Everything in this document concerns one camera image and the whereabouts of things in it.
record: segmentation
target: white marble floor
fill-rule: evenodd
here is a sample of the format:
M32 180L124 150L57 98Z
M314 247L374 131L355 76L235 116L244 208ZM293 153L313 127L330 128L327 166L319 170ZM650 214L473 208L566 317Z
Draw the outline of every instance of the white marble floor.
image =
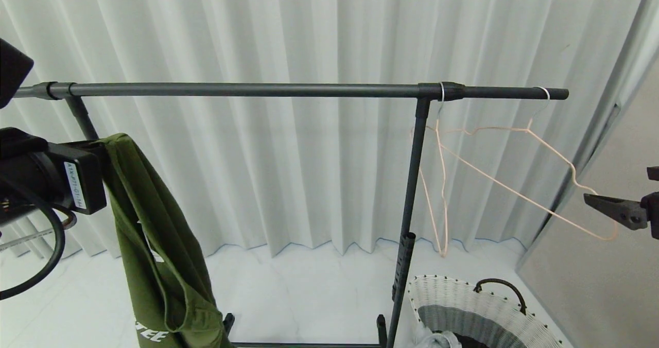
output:
M526 296L531 312L544 320L566 348L572 346L515 274L520 244L481 240L471 252L453 242L442 259L420 240L410 276L450 275L468 282L486 277L509 280ZM376 317L391 315L391 284L397 245L379 240L369 254L352 245L341 256L331 244L311 250L289 245L276 257L266 247L225 246L207 258L220 309L232 312L233 341L376 343ZM30 254L0 254L0 287L26 280L44 260ZM513 297L505 287L492 291ZM409 346L409 303L404 306L397 346ZM102 253L63 260L35 288L0 303L1 348L137 347L122 261Z

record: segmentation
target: black metal clothes rack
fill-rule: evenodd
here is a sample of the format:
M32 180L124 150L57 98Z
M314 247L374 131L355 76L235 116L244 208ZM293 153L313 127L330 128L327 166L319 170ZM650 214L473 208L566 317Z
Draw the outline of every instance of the black metal clothes rack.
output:
M410 232L414 194L417 190L419 165L430 103L433 100L452 101L462 98L504 98L504 99L567 99L568 90L558 88L505 88L468 87L459 83L419 83L419 84L287 84L287 83L61 83L47 82L23 87L15 98L38 97L42 99L65 99L80 129L89 140L98 139L94 124L89 118L82 97L97 96L233 96L233 97L376 97L412 98L417 100L416 122L412 137L409 174L403 207L398 258L391 290L393 309L389 328L384 315L376 319L378 342L373 344L348 343L233 343L246 347L301 348L393 348L403 306L403 294L407 283L414 240ZM227 332L235 322L231 313L226 315L224 327Z

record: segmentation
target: white wicker basket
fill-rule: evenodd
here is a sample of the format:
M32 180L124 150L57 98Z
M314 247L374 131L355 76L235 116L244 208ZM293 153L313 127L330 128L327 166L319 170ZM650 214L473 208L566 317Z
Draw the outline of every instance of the white wicker basket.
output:
M511 287L519 304L492 292L481 292L481 285L488 282ZM470 285L445 276L423 275L408 283L407 293L415 317L433 332L454 332L489 348L562 346L547 325L527 313L517 288L504 280L485 279Z

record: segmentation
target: white curtain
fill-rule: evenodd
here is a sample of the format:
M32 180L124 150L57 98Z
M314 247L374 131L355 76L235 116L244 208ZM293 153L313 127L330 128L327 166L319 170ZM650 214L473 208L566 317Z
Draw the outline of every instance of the white curtain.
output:
M640 0L2 0L0 36L40 81L248 81L565 87L534 131L568 158L593 133ZM206 254L224 244L398 240L409 164L409 99L88 97L101 136L131 135L177 198ZM544 101L448 102L443 128L525 126ZM437 102L431 110L435 124ZM82 140L64 101L15 99L2 127ZM524 135L451 135L481 169L552 205L563 163ZM534 240L544 212L447 158L451 237ZM422 167L441 212L438 151ZM433 238L421 186L412 230ZM3 240L45 229L31 215ZM67 253L118 247L109 208L79 216ZM16 252L42 254L46 240Z

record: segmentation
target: black basket handle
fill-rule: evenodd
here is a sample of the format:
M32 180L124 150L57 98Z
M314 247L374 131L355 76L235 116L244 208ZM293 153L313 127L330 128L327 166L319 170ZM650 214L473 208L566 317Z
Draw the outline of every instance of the black basket handle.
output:
M501 280L501 279L482 279L479 282L476 283L476 287L474 288L475 292L481 292L483 290L482 285L484 283L500 283L502 285L508 286L509 288L513 289L515 294L517 295L517 298L519 298L519 312L522 312L524 315L527 314L527 303L524 301L524 297L522 297L522 293L515 287L515 285L507 282L506 280Z

